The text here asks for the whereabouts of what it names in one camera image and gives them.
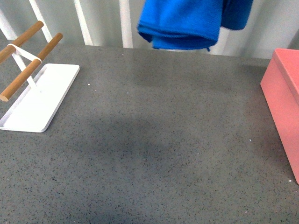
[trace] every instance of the white vertical bar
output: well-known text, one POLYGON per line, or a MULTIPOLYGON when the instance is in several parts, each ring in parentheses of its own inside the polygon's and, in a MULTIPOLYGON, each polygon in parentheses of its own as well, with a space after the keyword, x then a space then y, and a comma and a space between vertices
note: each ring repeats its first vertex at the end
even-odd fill
POLYGON ((84 43, 85 45, 93 45, 93 41, 90 37, 90 33, 87 27, 87 23, 84 17, 84 13, 82 10, 82 6, 80 3, 80 0, 74 0, 74 4, 75 4, 75 8, 77 11, 77 16, 79 19, 79 23, 80 23, 80 27, 81 27, 81 31, 82 31, 82 35, 83 35, 83 39, 84 39, 84 43))
POLYGON ((121 14, 121 35, 122 46, 124 48, 133 48, 131 14, 129 0, 119 0, 121 14))
POLYGON ((45 20, 43 19, 43 15, 42 15, 41 11, 39 10, 36 0, 29 0, 29 2, 34 11, 34 14, 36 15, 36 18, 43 22, 42 31, 43 31, 43 34, 44 34, 47 42, 49 43, 52 40, 52 35, 47 27, 45 20))
POLYGON ((214 46, 211 47, 211 51, 209 52, 209 54, 223 55, 225 45, 228 41, 229 32, 230 31, 228 29, 220 28, 218 42, 214 46))
POLYGON ((15 40, 18 36, 0 9, 0 29, 8 40, 15 40))

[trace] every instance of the white railing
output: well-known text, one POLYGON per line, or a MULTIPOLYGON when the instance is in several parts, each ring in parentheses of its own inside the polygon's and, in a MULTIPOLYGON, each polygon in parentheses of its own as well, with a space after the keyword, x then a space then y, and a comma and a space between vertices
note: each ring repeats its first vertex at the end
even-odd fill
MULTIPOLYGON (((37 35, 34 40, 45 37, 49 42, 51 34, 62 32, 62 42, 68 44, 150 49, 151 44, 136 30, 144 2, 0 1, 0 38, 14 40, 40 20, 44 23, 43 35, 37 35)), ((245 29, 221 29, 219 41, 209 54, 271 58, 275 48, 299 49, 298 8, 298 0, 254 0, 245 29)))

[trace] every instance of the white strap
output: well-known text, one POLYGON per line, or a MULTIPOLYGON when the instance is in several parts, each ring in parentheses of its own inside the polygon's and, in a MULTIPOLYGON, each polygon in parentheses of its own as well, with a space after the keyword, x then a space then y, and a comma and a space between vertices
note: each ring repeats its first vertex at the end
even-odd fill
POLYGON ((14 44, 10 43, 9 45, 13 46, 16 50, 16 53, 19 55, 22 55, 23 57, 33 61, 34 59, 40 60, 40 62, 42 62, 42 60, 38 57, 36 57, 35 55, 23 50, 22 48, 19 48, 18 46, 15 46, 14 44))

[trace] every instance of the white metal stand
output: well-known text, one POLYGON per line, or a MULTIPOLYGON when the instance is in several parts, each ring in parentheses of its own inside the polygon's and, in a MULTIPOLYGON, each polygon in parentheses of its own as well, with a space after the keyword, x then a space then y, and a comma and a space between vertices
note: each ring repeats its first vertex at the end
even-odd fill
MULTIPOLYGON (((13 45, 12 54, 21 71, 26 68, 23 56, 31 61, 36 56, 13 45)), ((47 130, 80 68, 73 64, 46 64, 39 73, 27 79, 29 86, 0 120, 0 129, 21 132, 47 130)))

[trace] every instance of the white tray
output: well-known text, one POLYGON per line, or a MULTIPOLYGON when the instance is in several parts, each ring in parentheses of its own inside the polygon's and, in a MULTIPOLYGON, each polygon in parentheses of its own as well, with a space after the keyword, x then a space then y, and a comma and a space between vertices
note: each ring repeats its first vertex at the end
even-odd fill
POLYGON ((33 79, 40 92, 28 86, 0 120, 0 129, 21 132, 47 130, 79 65, 46 64, 33 79))

